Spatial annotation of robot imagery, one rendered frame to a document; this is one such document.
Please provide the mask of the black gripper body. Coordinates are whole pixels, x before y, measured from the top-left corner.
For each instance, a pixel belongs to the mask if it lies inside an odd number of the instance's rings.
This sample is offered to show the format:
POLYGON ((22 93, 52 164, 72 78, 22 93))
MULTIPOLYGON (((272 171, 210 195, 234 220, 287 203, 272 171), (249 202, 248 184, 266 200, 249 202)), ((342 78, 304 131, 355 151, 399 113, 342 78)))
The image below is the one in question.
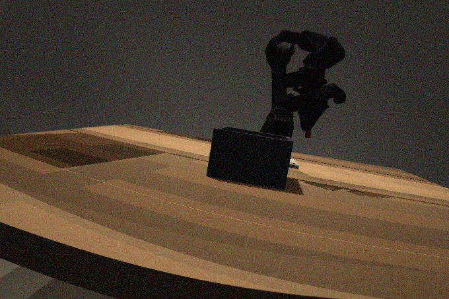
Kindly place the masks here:
POLYGON ((325 80, 325 74, 317 69, 311 69, 311 73, 314 79, 314 87, 308 87, 308 85, 302 86, 297 90, 300 95, 293 95, 291 93, 284 94, 279 97, 278 104, 282 108, 290 111, 297 112, 298 110, 292 106, 291 102, 300 101, 308 106, 307 98, 318 98, 323 103, 328 104, 329 98, 333 98, 336 104, 345 102, 346 94, 335 84, 327 84, 325 80), (327 84, 327 85, 324 85, 327 84))

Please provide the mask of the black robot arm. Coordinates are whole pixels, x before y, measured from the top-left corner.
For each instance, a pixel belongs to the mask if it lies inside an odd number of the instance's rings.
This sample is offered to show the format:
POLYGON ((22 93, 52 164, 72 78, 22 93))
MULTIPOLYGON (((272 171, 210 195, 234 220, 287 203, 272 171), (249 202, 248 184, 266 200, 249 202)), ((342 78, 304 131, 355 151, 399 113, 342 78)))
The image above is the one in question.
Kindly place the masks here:
POLYGON ((287 87, 293 88, 308 85, 314 87, 311 69, 317 69, 325 74, 325 70, 333 67, 345 57, 345 50, 333 36, 311 32, 308 30, 293 32, 282 30, 280 35, 270 39, 265 49, 266 61, 272 72, 272 100, 271 110, 267 115, 260 132, 281 135, 291 138, 294 130, 293 112, 277 105, 279 97, 287 94, 287 87), (291 47, 281 44, 287 42, 291 47), (297 72, 287 73, 286 66, 295 53, 294 45, 298 44, 303 51, 311 52, 303 60, 304 67, 297 72))

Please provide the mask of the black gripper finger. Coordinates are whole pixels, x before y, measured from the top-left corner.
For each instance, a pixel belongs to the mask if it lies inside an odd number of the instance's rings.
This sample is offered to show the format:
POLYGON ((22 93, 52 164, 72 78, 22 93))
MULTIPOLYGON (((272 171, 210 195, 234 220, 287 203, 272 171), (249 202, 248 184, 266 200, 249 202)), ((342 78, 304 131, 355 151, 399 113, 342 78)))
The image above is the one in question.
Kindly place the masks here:
POLYGON ((294 101, 291 102, 292 106, 294 106, 298 110, 298 114, 300 116, 300 124, 301 129, 303 131, 306 131, 306 122, 307 122, 307 116, 308 116, 308 106, 303 104, 300 101, 294 101))
POLYGON ((308 121, 307 121, 307 130, 311 130, 323 112, 329 108, 329 106, 323 103, 318 98, 307 98, 308 103, 308 121))

